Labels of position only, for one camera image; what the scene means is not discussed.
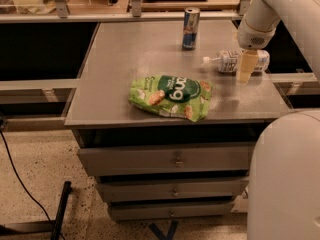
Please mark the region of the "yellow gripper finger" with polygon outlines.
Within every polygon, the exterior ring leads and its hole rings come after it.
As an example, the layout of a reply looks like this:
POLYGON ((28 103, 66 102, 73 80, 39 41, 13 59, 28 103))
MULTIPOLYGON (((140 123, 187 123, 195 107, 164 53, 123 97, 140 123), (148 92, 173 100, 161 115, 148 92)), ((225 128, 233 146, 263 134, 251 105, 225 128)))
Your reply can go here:
POLYGON ((258 51, 257 50, 245 50, 239 59, 238 69, 236 73, 236 80, 239 83, 246 84, 254 68, 258 62, 258 51))

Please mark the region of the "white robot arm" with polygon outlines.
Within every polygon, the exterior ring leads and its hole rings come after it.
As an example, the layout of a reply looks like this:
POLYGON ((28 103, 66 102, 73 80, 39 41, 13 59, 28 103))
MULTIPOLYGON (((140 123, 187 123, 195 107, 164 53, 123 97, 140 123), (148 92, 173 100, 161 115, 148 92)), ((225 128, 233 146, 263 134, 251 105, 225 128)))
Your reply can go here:
MULTIPOLYGON (((252 0, 238 28, 247 53, 264 48, 282 22, 320 78, 320 0, 252 0)), ((284 115, 256 142, 250 172, 247 240, 320 240, 320 111, 284 115)))

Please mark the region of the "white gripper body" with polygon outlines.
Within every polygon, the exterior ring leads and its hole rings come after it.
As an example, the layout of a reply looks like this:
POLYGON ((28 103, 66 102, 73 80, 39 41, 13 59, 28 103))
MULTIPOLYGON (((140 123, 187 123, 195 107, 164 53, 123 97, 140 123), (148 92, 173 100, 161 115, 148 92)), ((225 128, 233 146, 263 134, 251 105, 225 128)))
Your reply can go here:
POLYGON ((238 44, 246 50, 261 50, 267 46, 275 34, 275 27, 258 26, 255 22, 245 15, 237 32, 238 44))

